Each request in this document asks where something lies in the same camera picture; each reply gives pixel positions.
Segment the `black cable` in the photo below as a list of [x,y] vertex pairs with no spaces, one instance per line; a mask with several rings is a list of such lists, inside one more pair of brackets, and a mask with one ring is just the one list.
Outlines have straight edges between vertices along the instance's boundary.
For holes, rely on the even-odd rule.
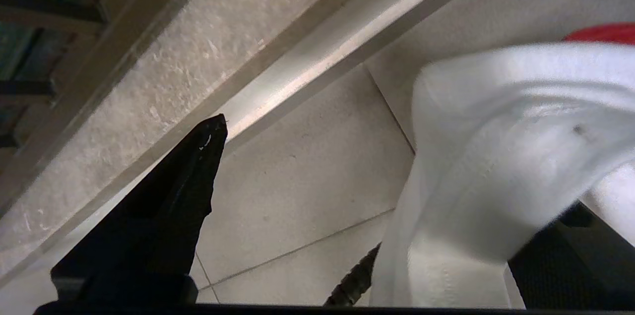
[[340,284],[333,289],[324,306],[353,306],[370,288],[373,265],[381,243],[371,249],[368,254],[355,265]]

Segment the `grout line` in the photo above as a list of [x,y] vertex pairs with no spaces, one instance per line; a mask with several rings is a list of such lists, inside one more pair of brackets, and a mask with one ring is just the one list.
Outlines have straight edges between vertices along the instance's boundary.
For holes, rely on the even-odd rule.
[[220,283],[222,283],[222,282],[224,282],[224,281],[226,281],[226,280],[231,279],[232,277],[237,277],[237,276],[239,276],[239,275],[241,275],[241,274],[244,274],[244,273],[250,272],[250,271],[252,271],[252,270],[254,270],[254,269],[256,269],[256,268],[260,267],[261,265],[265,265],[265,264],[272,263],[273,261],[276,261],[276,260],[278,260],[278,259],[280,259],[280,258],[284,258],[285,256],[288,256],[289,254],[293,254],[293,253],[295,253],[295,252],[297,252],[297,251],[303,250],[304,248],[311,247],[312,245],[315,245],[316,243],[322,242],[322,241],[326,240],[326,239],[327,239],[327,238],[329,238],[329,237],[336,236],[336,235],[341,234],[341,233],[343,233],[343,232],[349,231],[349,229],[352,229],[352,228],[357,227],[357,226],[359,226],[359,225],[363,225],[363,224],[365,224],[365,223],[367,223],[367,222],[370,222],[370,221],[372,221],[372,220],[375,220],[375,218],[379,218],[379,217],[381,217],[381,216],[383,216],[383,215],[385,215],[385,214],[387,214],[387,213],[389,213],[389,212],[392,212],[392,211],[394,211],[394,207],[392,207],[391,209],[387,209],[386,211],[383,211],[383,212],[379,213],[378,215],[372,216],[372,217],[370,217],[370,218],[367,218],[366,220],[363,220],[363,221],[361,221],[361,222],[358,222],[358,223],[356,223],[356,224],[354,224],[354,225],[350,225],[349,227],[346,227],[346,228],[344,228],[344,229],[340,229],[340,231],[337,231],[337,232],[331,233],[331,234],[329,234],[328,236],[324,236],[324,237],[320,238],[319,240],[316,240],[316,241],[313,241],[313,242],[308,243],[308,244],[306,244],[306,245],[303,245],[302,247],[295,248],[294,250],[288,251],[288,252],[286,252],[286,253],[284,253],[284,254],[280,254],[279,256],[276,256],[276,257],[274,257],[274,258],[272,258],[272,259],[270,259],[270,260],[267,260],[267,261],[263,261],[263,263],[260,263],[260,264],[258,264],[258,265],[254,265],[253,267],[249,267],[249,268],[247,268],[247,269],[245,269],[245,270],[241,270],[240,272],[237,272],[237,273],[235,273],[235,274],[232,274],[231,276],[224,277],[223,279],[220,279],[219,281],[216,281],[216,283],[213,283],[212,285],[209,285],[209,286],[207,286],[207,287],[205,287],[205,288],[210,288],[210,287],[216,286],[216,285],[218,285],[218,284],[220,284]]
[[211,288],[211,292],[214,293],[214,297],[216,298],[216,301],[220,304],[220,299],[218,298],[218,295],[216,294],[216,290],[211,285],[209,287]]
[[401,124],[399,123],[399,120],[397,120],[397,116],[395,116],[395,113],[392,112],[392,109],[390,108],[390,104],[388,104],[388,101],[386,100],[385,96],[383,96],[383,93],[381,92],[381,88],[379,88],[379,86],[377,85],[377,81],[373,77],[373,74],[371,73],[370,69],[368,69],[368,66],[366,66],[366,62],[362,62],[361,64],[363,66],[363,70],[366,71],[366,74],[367,74],[368,78],[370,78],[370,80],[372,80],[373,84],[375,85],[375,88],[379,92],[379,95],[381,95],[381,98],[383,99],[383,104],[385,104],[385,106],[390,111],[390,115],[392,116],[392,120],[395,122],[395,124],[397,124],[397,127],[399,127],[399,131],[401,132],[401,135],[403,135],[403,138],[406,139],[406,143],[408,143],[408,146],[410,147],[410,150],[412,150],[412,154],[416,154],[415,148],[410,143],[410,140],[408,139],[408,136],[406,135],[406,132],[404,132],[403,128],[401,127]]
[[209,285],[204,286],[204,287],[201,288],[201,290],[203,290],[204,288],[207,288],[208,286],[211,286],[211,281],[209,280],[209,276],[207,275],[207,270],[205,270],[205,267],[203,267],[203,265],[202,265],[202,261],[200,261],[200,257],[198,256],[198,251],[194,252],[194,256],[196,257],[196,260],[199,261],[200,268],[202,269],[202,273],[204,274],[205,279],[207,279],[207,282],[209,283]]

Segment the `tile floor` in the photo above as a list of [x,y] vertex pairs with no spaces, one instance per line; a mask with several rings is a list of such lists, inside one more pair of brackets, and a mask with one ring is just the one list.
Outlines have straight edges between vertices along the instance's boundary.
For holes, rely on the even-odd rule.
[[192,265],[198,301],[321,305],[381,240],[412,159],[367,71],[336,80],[225,155]]

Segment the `white cloth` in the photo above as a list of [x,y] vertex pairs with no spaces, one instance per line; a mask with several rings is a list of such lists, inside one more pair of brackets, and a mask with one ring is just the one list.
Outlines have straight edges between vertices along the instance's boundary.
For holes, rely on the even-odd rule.
[[635,48],[562,42],[437,62],[412,115],[417,155],[371,304],[506,308],[507,260],[635,159]]

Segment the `black plastic part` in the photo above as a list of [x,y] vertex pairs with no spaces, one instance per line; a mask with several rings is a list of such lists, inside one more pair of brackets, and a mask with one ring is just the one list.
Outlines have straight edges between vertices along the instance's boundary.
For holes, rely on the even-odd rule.
[[581,203],[509,266],[527,309],[635,310],[635,249]]
[[200,227],[211,212],[226,138],[222,115],[193,128],[55,265],[51,279],[59,299],[194,302],[197,289],[188,273]]
[[324,306],[353,306],[361,295],[370,288],[373,277],[373,266],[381,243],[371,249],[368,254],[355,265],[340,284],[338,284]]

